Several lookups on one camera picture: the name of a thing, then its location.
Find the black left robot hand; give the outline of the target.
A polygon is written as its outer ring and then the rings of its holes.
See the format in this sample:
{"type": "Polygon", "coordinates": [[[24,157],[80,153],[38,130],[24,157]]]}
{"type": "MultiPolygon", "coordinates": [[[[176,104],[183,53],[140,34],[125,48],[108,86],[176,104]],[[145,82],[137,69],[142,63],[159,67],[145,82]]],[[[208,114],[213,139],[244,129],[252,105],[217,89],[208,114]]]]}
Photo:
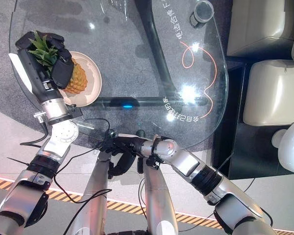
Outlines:
{"type": "Polygon", "coordinates": [[[16,43],[10,60],[25,87],[39,103],[62,99],[59,90],[67,87],[74,70],[64,38],[54,33],[29,31],[16,43]]]}

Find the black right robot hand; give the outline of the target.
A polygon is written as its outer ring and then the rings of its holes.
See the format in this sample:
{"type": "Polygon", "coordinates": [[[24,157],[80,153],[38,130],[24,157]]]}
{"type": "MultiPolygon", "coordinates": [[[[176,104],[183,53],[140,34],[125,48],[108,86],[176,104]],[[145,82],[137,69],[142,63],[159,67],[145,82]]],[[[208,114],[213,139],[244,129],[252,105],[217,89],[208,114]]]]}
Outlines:
{"type": "Polygon", "coordinates": [[[108,177],[120,176],[132,166],[136,155],[141,154],[141,146],[146,142],[140,137],[115,137],[106,140],[100,152],[110,153],[112,156],[122,154],[116,165],[109,164],[108,177]]]}

